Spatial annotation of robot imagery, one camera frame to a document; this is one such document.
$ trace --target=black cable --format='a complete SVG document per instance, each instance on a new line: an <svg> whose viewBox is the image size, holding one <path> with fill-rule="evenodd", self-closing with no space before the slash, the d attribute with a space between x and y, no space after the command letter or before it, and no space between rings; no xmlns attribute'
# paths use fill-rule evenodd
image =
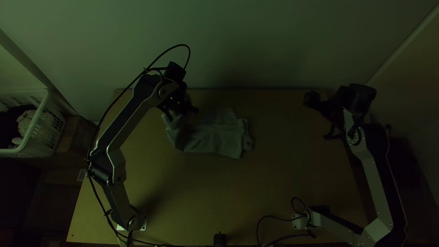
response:
<svg viewBox="0 0 439 247"><path fill-rule="evenodd" d="M257 225L256 225L256 241L257 241L257 245L259 246L259 247L262 247L261 246L261 243L259 242L259 224L261 223L261 221L263 220L263 219L265 219L265 218L273 218L273 219L277 219L277 220L281 220L281 221L294 221L294 220L297 220L297 219L300 219L300 218L304 218L305 216L303 216L303 215L301 215L301 216L299 216L299 217L296 217L296 218L292 218L292 219L282 219L282 218L279 218L279 217L276 217L276 216L272 216L272 215L266 215L266 216L263 216L259 221L258 221L258 223L257 223Z"/></svg>
<svg viewBox="0 0 439 247"><path fill-rule="evenodd" d="M278 238L278 239L276 239L276 240L274 240L274 241L271 241L271 242L269 242L268 244L264 245L264 247L268 247L268 246L270 246L270 245L273 245L273 244L275 244L275 243L277 243L277 242L279 242L279 241L282 241L282 240L285 240L285 239L288 239L288 238L300 237L300 236L311 236L311 237L313 237L313 238L316 237L316 236L315 236L314 234L312 234L312 233L288 235L288 236L285 236L285 237L282 237L282 238Z"/></svg>
<svg viewBox="0 0 439 247"><path fill-rule="evenodd" d="M186 66L187 66L187 64L189 63L189 59L191 58L191 49L189 48L188 45L185 45L185 44L178 44L178 45L174 45L173 47L168 48L167 50L165 50L164 52L162 52L162 53L161 53L156 59L154 59L154 61L152 61L152 63L151 63L148 67L146 67L146 70L149 70L149 68L150 68L153 64L155 64L155 63L157 62L157 60L159 60L163 55L165 55L166 53L168 53L170 50L173 50L173 49L175 49L175 48L177 48L177 47L181 47L181 46L186 47L186 48L187 48L187 51L188 51L188 54L187 54L187 60L186 60L186 63L185 63L185 65L184 65L184 67L183 67L183 69L186 69Z"/></svg>
<svg viewBox="0 0 439 247"><path fill-rule="evenodd" d="M302 203L302 205L303 205L305 211L306 211L308 214L306 214L306 213L299 213L299 212L297 211L297 209L294 207L294 200L298 200L300 203ZM293 197L293 198L291 199L291 207L293 208L294 212L297 213L298 215L301 215L301 216L304 216L304 217L309 216L307 226L312 226L312 225L311 225L311 212L306 208L306 204L305 204L300 198L298 198L298 197Z"/></svg>
<svg viewBox="0 0 439 247"><path fill-rule="evenodd" d="M91 169L91 166L92 166L92 164L91 164L91 162L90 162L90 153L91 153L91 149L92 149L92 147L94 146L93 144L96 142L96 137L97 137L97 133L98 133L98 131L99 131L99 128L100 128L100 126L101 126L101 124L102 124L102 121L104 120L104 118L106 117L106 115L108 114L108 111L110 111L110 109L111 109L111 107L113 107L113 105L120 99L120 97L141 77L141 76L143 76L144 74L147 74L147 73L149 73L150 71L157 71L159 74L160 74L160 76L161 76L161 78L163 79L163 74L160 72L160 70L161 70L161 68L152 68L151 69L151 66L152 65L154 65L154 63L155 62L157 62L158 61L158 59L160 59L164 54L166 54L167 52L169 52L169 51L171 51L172 49L175 49L175 48L177 48L177 47L180 47L180 46L184 46L184 47L186 47L187 48L187 50L188 50L188 55L187 55L187 60L186 60L186 63L185 63L185 65L184 65L184 69L186 68L186 66L187 66L187 64L188 64L188 62L189 62L189 58L190 58L190 56L191 56L191 49L189 48L189 46L187 46L187 45L185 45L185 44L179 44L179 45L175 45L175 46L173 46L173 47L171 47L171 48L169 48L169 49L167 49L166 51L164 51L164 52L162 52L156 59L154 59L154 61L148 66L148 67L146 67L145 69L144 69L144 71L142 71L130 84L128 84L128 86L119 94L119 96L117 96L116 97L116 99L110 104L110 106L106 109L106 111L104 112L104 114L103 114L103 116L101 117L101 120L99 121L99 124L97 125L97 127L96 127L96 131L94 132L94 134L93 134L93 137L92 137L92 139L91 139L91 143L90 143L90 145L89 145L89 147L88 147L88 152L87 152L87 161L88 161L88 164L87 164L87 177L89 178L89 181L90 181L90 185L91 185L91 188L92 188L92 190L93 190L93 193L95 194L95 196L96 196L96 199L97 199L97 201L98 201L98 203L99 203L99 205L100 205L100 207L101 207L101 209L102 209L102 211L103 211L103 213L104 213L104 216L107 218L107 222L108 222L108 224L110 225L110 227L111 227L111 229L113 230L113 232L115 233L115 235L116 235L116 237L118 237L118 236L122 236L122 237L124 237L124 238L126 238L127 239L127 242L129 242L129 240L131 240L131 241L134 241L134 242L139 242L139 243L143 243L143 244L146 244L146 245L154 245L154 246L160 246L160 247L178 247L178 246L174 246L174 245L164 245L164 244L156 244L156 243L150 243L150 242L145 242L145 241L140 241L140 240L137 240L137 239L134 239L134 238L132 238L131 236L130 236L130 234L128 235L128 236L125 236L125 235L123 235L122 233L120 233L120 232L118 232L115 228L114 228L114 226L113 226L113 224L111 223L111 221L110 221L110 217L109 217L109 211L107 212L106 210L105 210L105 207L104 207L104 205L102 204L102 201L101 201L101 199L99 198L99 195L97 194L97 191L96 191L96 187L95 187L95 185L94 185L94 183L93 183L93 180L91 179L91 176L90 176L90 169Z"/></svg>

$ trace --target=cardboard box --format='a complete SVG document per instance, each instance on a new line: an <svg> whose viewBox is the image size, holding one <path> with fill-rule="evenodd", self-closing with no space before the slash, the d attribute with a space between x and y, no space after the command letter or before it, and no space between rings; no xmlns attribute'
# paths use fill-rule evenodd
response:
<svg viewBox="0 0 439 247"><path fill-rule="evenodd" d="M22 158L31 166L42 170L61 167L87 167L88 146L97 126L81 116L66 117L64 131L52 157Z"/></svg>

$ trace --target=white cloth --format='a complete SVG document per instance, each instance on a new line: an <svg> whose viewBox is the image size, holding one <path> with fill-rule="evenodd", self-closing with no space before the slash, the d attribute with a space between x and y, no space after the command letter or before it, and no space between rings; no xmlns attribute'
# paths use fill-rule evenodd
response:
<svg viewBox="0 0 439 247"><path fill-rule="evenodd" d="M173 116L169 122L168 117L162 115L169 141L183 153L218 153L239 159L242 150L252 149L247 119L238 119L231 108L207 113L196 123L185 123L188 117Z"/></svg>

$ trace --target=wall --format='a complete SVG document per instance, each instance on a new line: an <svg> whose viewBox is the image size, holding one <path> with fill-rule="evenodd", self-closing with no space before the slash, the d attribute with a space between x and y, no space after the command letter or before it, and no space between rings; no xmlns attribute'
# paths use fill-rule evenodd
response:
<svg viewBox="0 0 439 247"><path fill-rule="evenodd" d="M191 88L364 83L436 2L3 0L0 27L96 121L116 88L177 43L192 47Z"/></svg>
<svg viewBox="0 0 439 247"><path fill-rule="evenodd" d="M0 45L0 90L46 88Z"/></svg>
<svg viewBox="0 0 439 247"><path fill-rule="evenodd" d="M439 204L439 7L367 84L377 89L372 111L393 133L408 137Z"/></svg>

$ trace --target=white plastic basket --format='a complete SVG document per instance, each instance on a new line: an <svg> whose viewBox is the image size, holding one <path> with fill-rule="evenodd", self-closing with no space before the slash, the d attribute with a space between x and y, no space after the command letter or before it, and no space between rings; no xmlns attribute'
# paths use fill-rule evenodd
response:
<svg viewBox="0 0 439 247"><path fill-rule="evenodd" d="M33 104L37 110L22 143L13 149L0 149L0 157L49 157L55 151L64 128L65 119L59 113L47 89L0 91L0 111Z"/></svg>

